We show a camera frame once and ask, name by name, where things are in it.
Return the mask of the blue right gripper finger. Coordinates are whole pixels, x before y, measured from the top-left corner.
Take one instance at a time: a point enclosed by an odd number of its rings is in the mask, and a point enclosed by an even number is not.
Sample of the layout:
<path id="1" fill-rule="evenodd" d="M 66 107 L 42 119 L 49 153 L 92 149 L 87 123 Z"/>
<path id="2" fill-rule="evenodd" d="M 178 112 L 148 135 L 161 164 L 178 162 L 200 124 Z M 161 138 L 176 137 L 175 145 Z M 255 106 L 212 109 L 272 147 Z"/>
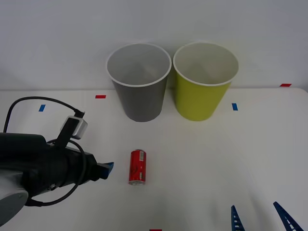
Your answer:
<path id="1" fill-rule="evenodd" d="M 299 224 L 289 215 L 289 213 L 278 203 L 273 203 L 277 210 L 280 219 L 286 229 L 286 231 L 303 231 Z"/>
<path id="2" fill-rule="evenodd" d="M 231 230 L 244 231 L 244 227 L 234 205 L 231 207 Z"/>

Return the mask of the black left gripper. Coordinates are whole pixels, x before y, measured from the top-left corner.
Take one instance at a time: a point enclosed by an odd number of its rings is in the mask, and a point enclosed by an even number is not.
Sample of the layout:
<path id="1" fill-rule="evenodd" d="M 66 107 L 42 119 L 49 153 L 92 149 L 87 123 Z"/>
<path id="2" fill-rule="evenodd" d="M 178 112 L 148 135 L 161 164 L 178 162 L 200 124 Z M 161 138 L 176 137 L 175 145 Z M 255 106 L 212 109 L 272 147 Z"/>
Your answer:
<path id="1" fill-rule="evenodd" d="M 98 163 L 93 154 L 82 154 L 79 148 L 55 148 L 53 143 L 48 146 L 48 191 L 70 184 L 97 181 L 99 178 L 106 180 L 114 167 L 114 162 Z"/>

